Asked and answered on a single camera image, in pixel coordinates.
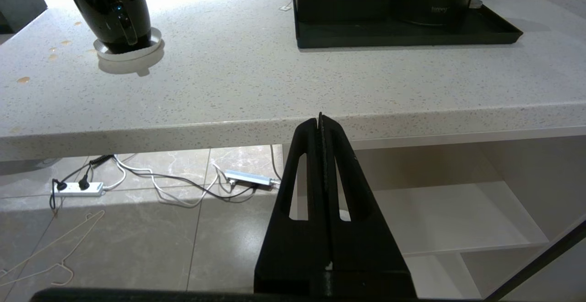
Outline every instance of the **tile floor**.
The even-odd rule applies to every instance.
[[[281,146],[275,146],[275,152],[281,173]],[[75,272],[68,287],[252,292],[253,271],[276,189],[233,199],[245,200],[241,203],[206,196],[197,207],[181,208],[159,204],[150,179],[129,173],[119,187],[101,198],[57,200],[61,208],[53,216],[48,205],[50,179],[61,179],[93,158],[64,158],[48,168],[0,176],[0,269],[9,270],[42,250],[0,279],[0,302],[27,301],[36,291],[52,287],[53,281],[67,281],[69,273],[54,267],[4,285],[60,262],[94,224],[65,261]],[[275,177],[268,146],[125,154],[120,159],[132,167],[149,167],[201,184],[214,179],[212,162],[222,169]],[[113,162],[94,173],[94,181],[106,185],[120,177]],[[186,201],[195,202],[201,195],[182,182],[157,179],[157,183]],[[237,187],[233,193],[242,189]],[[225,194],[218,184],[212,191]],[[100,218],[101,210],[105,213]],[[88,214],[95,216],[51,244]]]

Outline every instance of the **speckled quartz countertop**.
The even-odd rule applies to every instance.
[[[583,129],[586,20],[484,1],[517,44],[299,50],[289,0],[148,0],[165,48],[139,76],[100,70],[73,1],[46,0],[0,46],[0,160],[287,143],[318,112],[352,140]]]

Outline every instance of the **white power strip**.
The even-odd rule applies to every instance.
[[[103,182],[92,182],[90,187],[82,190],[79,188],[77,182],[65,182],[67,188],[59,191],[55,187],[55,196],[101,196],[103,194],[104,183]]]
[[[232,181],[246,181],[246,182],[250,182],[250,183],[256,183],[256,184],[261,184],[261,185],[268,185],[270,187],[271,185],[271,179],[268,177],[264,177],[264,176],[260,176],[260,175],[254,175],[251,173],[244,173],[244,172],[237,172],[237,171],[231,171],[230,169],[224,171],[224,176],[226,176],[226,179]]]

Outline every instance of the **white saucer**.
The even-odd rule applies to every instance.
[[[94,48],[96,48],[98,56],[101,58],[111,60],[113,62],[122,62],[124,60],[141,58],[153,53],[159,48],[159,46],[161,46],[161,40],[161,31],[155,27],[151,27],[151,46],[147,48],[142,48],[122,54],[112,54],[108,47],[99,40],[94,41]]]

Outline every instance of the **white shelf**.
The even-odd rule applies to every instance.
[[[461,256],[481,298],[487,298],[494,290],[529,265],[542,250],[544,246],[486,250],[462,253]]]
[[[419,298],[480,298],[459,254],[405,258]]]
[[[374,196],[404,256],[548,242],[502,181],[375,191]]]

